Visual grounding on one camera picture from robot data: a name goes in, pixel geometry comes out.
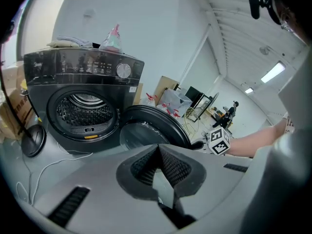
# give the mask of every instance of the white sticker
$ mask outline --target white sticker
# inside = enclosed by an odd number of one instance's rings
[[[137,87],[130,87],[129,93],[135,93],[137,91]]]

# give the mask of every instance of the black washing machine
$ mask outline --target black washing machine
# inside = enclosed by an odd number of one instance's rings
[[[191,148],[161,110],[132,106],[144,62],[93,48],[51,48],[24,56],[30,101],[65,150],[98,152],[154,143]]]

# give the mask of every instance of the yellow label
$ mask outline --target yellow label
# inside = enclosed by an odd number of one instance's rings
[[[91,135],[91,136],[86,136],[84,138],[96,138],[96,137],[97,137],[97,135]]]

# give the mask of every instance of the white ceiling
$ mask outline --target white ceiling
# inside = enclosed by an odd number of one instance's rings
[[[248,0],[197,1],[212,25],[209,40],[220,73],[241,91],[252,87],[254,92],[249,97],[271,123],[277,123],[286,111],[277,93],[295,73],[295,63],[305,44],[275,24],[266,9],[261,10],[260,19],[253,19]],[[265,46],[270,50],[267,56],[259,51]],[[286,65],[286,70],[264,84],[261,78],[278,61]]]

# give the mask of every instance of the black and white cube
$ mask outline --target black and white cube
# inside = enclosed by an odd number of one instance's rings
[[[208,146],[215,155],[221,155],[230,149],[230,137],[223,127],[212,130],[209,136]]]

